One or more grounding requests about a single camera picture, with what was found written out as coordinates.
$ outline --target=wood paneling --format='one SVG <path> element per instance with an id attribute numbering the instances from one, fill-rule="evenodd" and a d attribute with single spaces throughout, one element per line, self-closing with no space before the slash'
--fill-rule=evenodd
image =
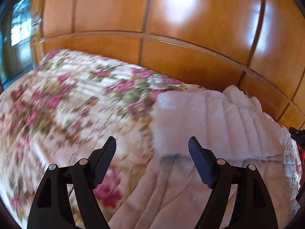
<path id="1" fill-rule="evenodd" d="M 246 75 L 240 85 L 240 90 L 244 89 L 250 96 L 255 96 L 260 101 L 263 112 L 269 114 L 275 120 L 278 120 L 288 105 L 287 97 L 275 87 L 256 80 L 249 75 Z"/>
<path id="2" fill-rule="evenodd" d="M 77 36 L 73 37 L 73 43 L 74 50 L 137 64 L 141 39 L 127 36 Z"/>
<path id="3" fill-rule="evenodd" d="M 152 0 L 149 32 L 189 41 L 246 63 L 262 0 Z"/>
<path id="4" fill-rule="evenodd" d="M 53 49 L 67 48 L 73 49 L 71 37 L 59 37 L 54 39 L 45 40 L 45 54 Z"/>
<path id="5" fill-rule="evenodd" d="M 74 0 L 45 0 L 44 37 L 72 33 Z"/>
<path id="6" fill-rule="evenodd" d="M 145 0 L 77 0 L 75 31 L 142 31 Z"/>
<path id="7" fill-rule="evenodd" d="M 294 104 L 289 104 L 289 107 L 279 120 L 279 123 L 289 128 L 294 127 L 299 129 L 305 121 L 305 116 L 298 110 Z"/>
<path id="8" fill-rule="evenodd" d="M 305 114 L 305 79 L 303 78 L 301 85 L 293 99 L 294 104 Z"/>
<path id="9" fill-rule="evenodd" d="M 213 56 L 178 45 L 148 40 L 143 66 L 185 83 L 223 91 L 236 85 L 241 70 Z"/>
<path id="10" fill-rule="evenodd" d="M 266 0 L 250 68 L 292 98 L 305 66 L 305 20 L 293 0 Z"/>

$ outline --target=floral bedspread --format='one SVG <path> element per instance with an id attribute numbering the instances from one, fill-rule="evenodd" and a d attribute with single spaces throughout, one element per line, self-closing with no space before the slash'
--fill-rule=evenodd
<path id="1" fill-rule="evenodd" d="M 154 153 L 150 112 L 159 93 L 198 90 L 119 60 L 70 50 L 50 52 L 0 96 L 0 195 L 26 228 L 46 168 L 73 165 L 109 136 L 117 150 L 94 194 L 110 220 L 135 189 Z M 83 223 L 68 187 L 77 226 Z"/>

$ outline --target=quilted blanket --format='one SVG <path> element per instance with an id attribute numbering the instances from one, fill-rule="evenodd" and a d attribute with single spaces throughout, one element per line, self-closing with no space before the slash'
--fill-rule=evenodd
<path id="1" fill-rule="evenodd" d="M 152 105 L 169 90 L 202 90 L 119 60 L 70 50 L 50 52 L 0 96 L 0 195 L 26 228 L 46 168 L 73 165 L 109 136 L 117 151 L 95 190 L 110 220 L 144 175 L 152 150 Z M 83 223 L 73 189 L 71 208 Z"/>

